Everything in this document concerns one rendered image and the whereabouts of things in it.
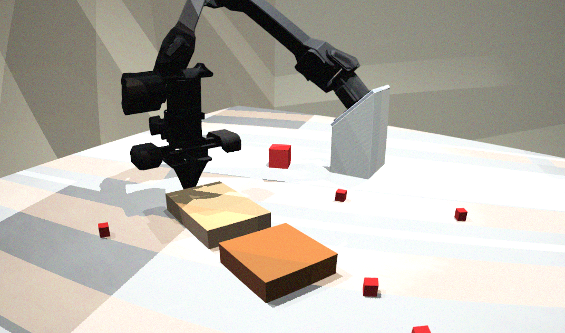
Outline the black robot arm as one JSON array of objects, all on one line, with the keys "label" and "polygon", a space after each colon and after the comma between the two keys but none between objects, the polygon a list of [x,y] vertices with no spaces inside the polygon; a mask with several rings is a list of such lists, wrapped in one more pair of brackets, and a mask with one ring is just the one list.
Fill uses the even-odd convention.
[{"label": "black robot arm", "polygon": [[197,63],[194,68],[187,66],[195,50],[194,30],[204,6],[226,7],[247,14],[294,54],[297,61],[294,68],[307,81],[325,93],[333,90],[347,110],[368,94],[366,85],[354,72],[360,67],[357,58],[326,41],[309,37],[269,2],[187,0],[175,27],[162,41],[153,71],[122,74],[124,115],[160,110],[166,100],[168,109],[201,106],[201,78],[212,77],[213,73],[203,63]]}]

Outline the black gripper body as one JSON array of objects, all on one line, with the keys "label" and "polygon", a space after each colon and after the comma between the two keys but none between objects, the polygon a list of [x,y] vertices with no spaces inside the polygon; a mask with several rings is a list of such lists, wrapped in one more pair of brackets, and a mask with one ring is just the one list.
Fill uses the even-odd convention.
[{"label": "black gripper body", "polygon": [[[168,145],[158,148],[153,143],[133,145],[131,163],[139,170],[159,168],[165,158],[170,164],[185,162],[184,154],[195,158],[208,156],[208,149],[222,148],[226,153],[240,151],[241,138],[235,132],[221,129],[202,135],[202,120],[205,113],[201,106],[192,109],[168,109]],[[178,150],[176,150],[178,149]]]}]

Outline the orange square block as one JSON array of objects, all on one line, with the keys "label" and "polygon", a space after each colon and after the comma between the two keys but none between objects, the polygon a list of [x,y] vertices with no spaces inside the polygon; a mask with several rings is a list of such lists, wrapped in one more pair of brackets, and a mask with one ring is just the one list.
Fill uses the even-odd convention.
[{"label": "orange square block", "polygon": [[219,243],[222,263],[265,303],[336,273],[338,253],[287,223]]}]

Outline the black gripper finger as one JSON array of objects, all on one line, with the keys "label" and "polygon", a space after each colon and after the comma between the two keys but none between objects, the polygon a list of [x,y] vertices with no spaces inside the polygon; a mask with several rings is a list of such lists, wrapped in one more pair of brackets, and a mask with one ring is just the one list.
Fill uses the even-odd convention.
[{"label": "black gripper finger", "polygon": [[211,156],[202,156],[201,158],[195,158],[194,156],[190,156],[189,154],[184,154],[184,158],[190,164],[190,185],[192,187],[196,187],[199,178],[202,175],[202,172],[208,161],[212,161]]},{"label": "black gripper finger", "polygon": [[175,173],[179,177],[179,181],[182,185],[183,189],[191,188],[190,185],[190,164],[185,160],[185,162],[178,163],[178,164],[170,164],[170,162],[166,161],[163,158],[163,161],[169,165],[171,168],[174,169]]}]

